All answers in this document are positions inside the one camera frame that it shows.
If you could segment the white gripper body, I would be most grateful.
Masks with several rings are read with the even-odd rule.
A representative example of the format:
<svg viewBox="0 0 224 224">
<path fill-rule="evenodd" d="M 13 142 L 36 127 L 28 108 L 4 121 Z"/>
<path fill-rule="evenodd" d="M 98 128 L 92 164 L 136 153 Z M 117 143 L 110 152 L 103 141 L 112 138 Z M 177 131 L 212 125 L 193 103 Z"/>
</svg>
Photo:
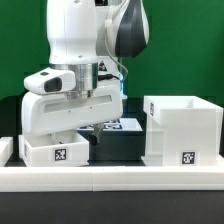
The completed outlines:
<svg viewBox="0 0 224 224">
<path fill-rule="evenodd" d="M 41 136 L 116 120 L 122 113 L 118 83 L 101 83 L 87 99 L 70 99 L 65 93 L 28 92 L 22 101 L 22 131 Z"/>
</svg>

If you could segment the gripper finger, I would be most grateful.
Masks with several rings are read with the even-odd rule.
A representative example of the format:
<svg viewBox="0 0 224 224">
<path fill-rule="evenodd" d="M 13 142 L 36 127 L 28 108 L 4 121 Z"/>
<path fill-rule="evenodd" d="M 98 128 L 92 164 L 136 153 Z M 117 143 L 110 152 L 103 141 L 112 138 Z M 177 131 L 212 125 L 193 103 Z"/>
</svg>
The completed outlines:
<svg viewBox="0 0 224 224">
<path fill-rule="evenodd" d="M 51 139 L 54 144 L 66 144 L 72 141 L 70 131 L 56 132 L 51 134 Z"/>
<path fill-rule="evenodd" d="M 89 136 L 89 142 L 91 145 L 97 145 L 99 143 L 103 128 L 104 128 L 103 123 L 94 125 L 94 130 L 93 130 L 92 134 Z"/>
</svg>

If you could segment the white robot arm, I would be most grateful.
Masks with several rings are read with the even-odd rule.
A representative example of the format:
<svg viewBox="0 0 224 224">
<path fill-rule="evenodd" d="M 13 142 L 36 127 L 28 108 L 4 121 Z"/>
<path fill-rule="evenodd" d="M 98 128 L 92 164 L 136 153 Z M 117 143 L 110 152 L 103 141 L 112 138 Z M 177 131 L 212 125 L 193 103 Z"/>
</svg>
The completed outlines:
<svg viewBox="0 0 224 224">
<path fill-rule="evenodd" d="M 122 116 L 119 58 L 147 46 L 143 0 L 47 0 L 49 66 L 24 79 L 22 133 L 56 135 Z"/>
</svg>

